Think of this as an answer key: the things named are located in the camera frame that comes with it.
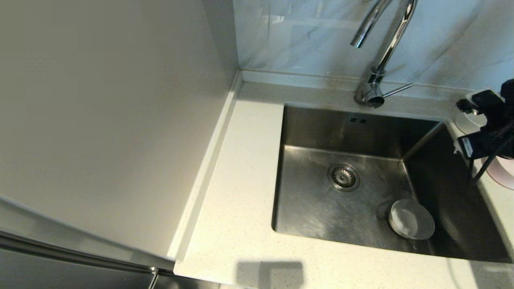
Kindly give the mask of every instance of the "backsplash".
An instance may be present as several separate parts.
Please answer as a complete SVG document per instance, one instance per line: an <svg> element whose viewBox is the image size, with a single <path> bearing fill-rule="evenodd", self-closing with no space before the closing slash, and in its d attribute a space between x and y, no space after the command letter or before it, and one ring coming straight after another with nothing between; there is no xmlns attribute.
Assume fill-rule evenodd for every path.
<svg viewBox="0 0 514 289"><path fill-rule="evenodd" d="M233 0L240 67L367 77L402 2L357 49L350 41L374 1ZM384 80L499 90L514 77L512 11L512 0L418 1Z"/></svg>

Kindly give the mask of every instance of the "stainless steel sink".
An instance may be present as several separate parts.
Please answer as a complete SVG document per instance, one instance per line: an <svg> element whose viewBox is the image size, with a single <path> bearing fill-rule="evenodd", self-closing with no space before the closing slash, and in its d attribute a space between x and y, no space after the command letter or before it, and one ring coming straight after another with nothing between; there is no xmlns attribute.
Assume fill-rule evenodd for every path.
<svg viewBox="0 0 514 289"><path fill-rule="evenodd" d="M286 106L273 229L512 263L480 192L468 186L465 161L453 151L441 122ZM406 198L432 214L436 229L430 239L407 240L389 226L392 204Z"/></svg>

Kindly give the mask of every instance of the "drain strainer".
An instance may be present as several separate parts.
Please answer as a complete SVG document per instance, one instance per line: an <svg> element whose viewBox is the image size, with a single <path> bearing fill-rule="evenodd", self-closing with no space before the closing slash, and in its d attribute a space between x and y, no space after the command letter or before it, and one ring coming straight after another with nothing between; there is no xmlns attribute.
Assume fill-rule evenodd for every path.
<svg viewBox="0 0 514 289"><path fill-rule="evenodd" d="M359 187L359 173L348 164L332 165L327 174L330 183L338 190L349 192Z"/></svg>

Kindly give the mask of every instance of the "faucet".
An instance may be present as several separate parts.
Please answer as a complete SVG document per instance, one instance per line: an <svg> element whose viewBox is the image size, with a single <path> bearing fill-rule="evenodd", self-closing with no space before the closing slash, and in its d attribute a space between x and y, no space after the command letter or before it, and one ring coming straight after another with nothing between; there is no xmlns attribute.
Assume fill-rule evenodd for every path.
<svg viewBox="0 0 514 289"><path fill-rule="evenodd" d="M391 3L391 0L378 0L375 3L373 8L368 12L368 15L360 25L359 30L357 30L357 33L352 40L353 46L357 48L362 46L368 37L368 34L370 34L370 31L373 29L373 26L375 26L375 23L380 18L382 12L387 8L389 3ZM384 51L379 54L379 56L381 55L380 60L378 61L377 65L371 68L371 74L368 78L368 82L361 84L357 94L354 97L358 104L372 108L381 107L384 104L384 98L412 87L413 84L409 83L393 91L383 94L382 90L380 89L380 82L386 75L386 65L393 55L394 49L396 46L398 46L401 36L405 32L405 29L407 28L407 25L412 18L416 4L417 0L405 0L405 14L400 17L400 23L396 27L396 31L391 37L389 45L385 47Z"/></svg>

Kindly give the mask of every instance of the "white countertop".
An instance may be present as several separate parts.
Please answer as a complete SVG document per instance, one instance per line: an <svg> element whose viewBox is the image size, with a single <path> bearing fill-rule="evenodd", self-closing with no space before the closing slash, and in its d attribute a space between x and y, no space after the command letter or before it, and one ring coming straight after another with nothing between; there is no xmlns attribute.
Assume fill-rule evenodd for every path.
<svg viewBox="0 0 514 289"><path fill-rule="evenodd" d="M177 275L259 288L511 288L514 265L323 241L271 228L285 103L451 123L452 102L391 97L377 110L342 91L243 84ZM506 243L514 243L514 191L481 180Z"/></svg>

